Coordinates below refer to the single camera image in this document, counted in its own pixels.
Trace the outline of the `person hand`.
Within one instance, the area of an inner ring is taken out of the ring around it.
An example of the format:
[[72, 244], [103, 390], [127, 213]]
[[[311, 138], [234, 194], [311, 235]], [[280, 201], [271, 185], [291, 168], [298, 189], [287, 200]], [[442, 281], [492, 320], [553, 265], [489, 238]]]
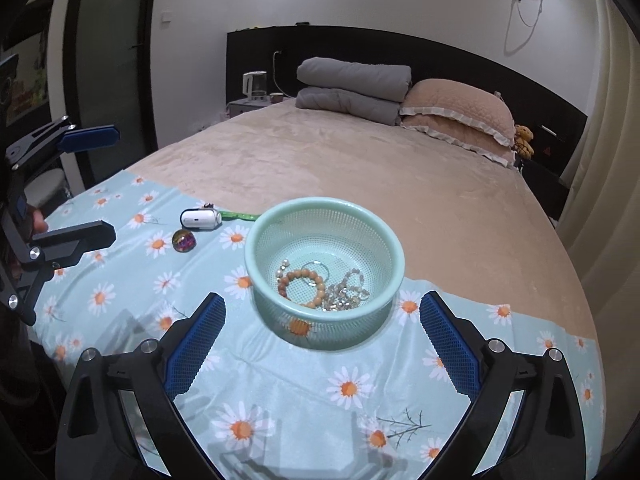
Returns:
[[30, 218], [30, 227], [28, 229], [28, 239], [31, 240], [34, 235], [47, 233], [49, 226], [40, 209], [33, 206], [27, 208]]

